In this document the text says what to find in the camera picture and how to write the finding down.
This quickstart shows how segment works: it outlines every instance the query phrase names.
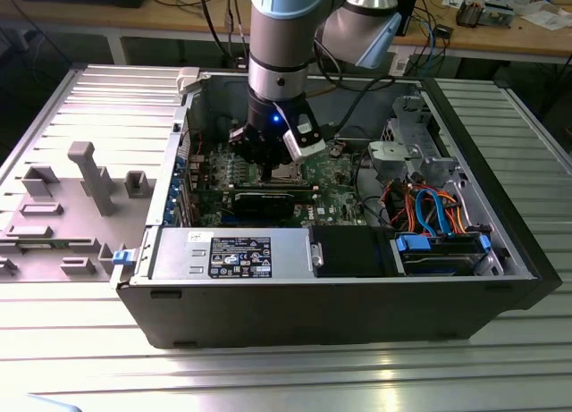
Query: warning label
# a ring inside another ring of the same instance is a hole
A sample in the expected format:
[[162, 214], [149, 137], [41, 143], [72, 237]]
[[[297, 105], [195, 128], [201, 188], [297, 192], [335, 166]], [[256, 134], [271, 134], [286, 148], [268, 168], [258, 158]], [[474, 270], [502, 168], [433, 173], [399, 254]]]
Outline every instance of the warning label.
[[272, 278], [270, 238], [213, 238], [208, 276]]

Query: power cable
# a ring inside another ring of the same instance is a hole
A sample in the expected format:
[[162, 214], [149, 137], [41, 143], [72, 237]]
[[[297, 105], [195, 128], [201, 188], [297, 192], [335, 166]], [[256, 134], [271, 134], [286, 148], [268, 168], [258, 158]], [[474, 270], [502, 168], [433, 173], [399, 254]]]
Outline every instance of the power cable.
[[339, 132], [348, 122], [349, 118], [351, 117], [351, 115], [354, 113], [354, 111], [356, 111], [356, 108], [359, 105], [359, 102], [362, 100], [362, 98], [364, 97], [364, 95], [379, 81], [381, 80], [389, 80], [389, 82], [383, 83], [382, 85], [378, 86], [376, 88], [376, 90], [381, 90], [382, 88], [388, 88], [389, 86], [391, 86], [392, 84], [395, 83], [395, 77], [391, 76], [391, 75], [380, 75], [378, 77], [375, 77], [374, 79], [370, 80], [365, 86], [364, 88], [362, 88], [359, 93], [357, 94], [356, 98], [354, 99], [354, 102], [352, 102], [351, 106], [349, 107], [348, 111], [346, 112], [346, 115], [344, 115], [343, 119], [341, 119], [341, 122], [338, 123], [338, 125], [336, 126], [335, 131]]
[[244, 50], [244, 58], [248, 59], [247, 40], [244, 37], [244, 29], [242, 28], [242, 17], [240, 16], [239, 0], [234, 1], [234, 10], [236, 12], [236, 20], [239, 24], [240, 39], [242, 40], [242, 49]]
[[211, 32], [211, 35], [213, 36], [216, 46], [218, 47], [219, 51], [223, 54], [224, 57], [226, 57], [227, 59], [232, 59], [232, 56], [228, 54], [226, 50], [224, 50], [223, 44], [221, 43], [221, 40], [218, 38], [218, 35], [216, 34], [215, 26], [213, 25], [210, 12], [208, 11], [208, 5], [206, 5], [206, 0], [200, 0], [200, 3], [201, 6], [203, 7], [203, 14], [205, 15], [206, 24], [208, 25], [208, 28]]

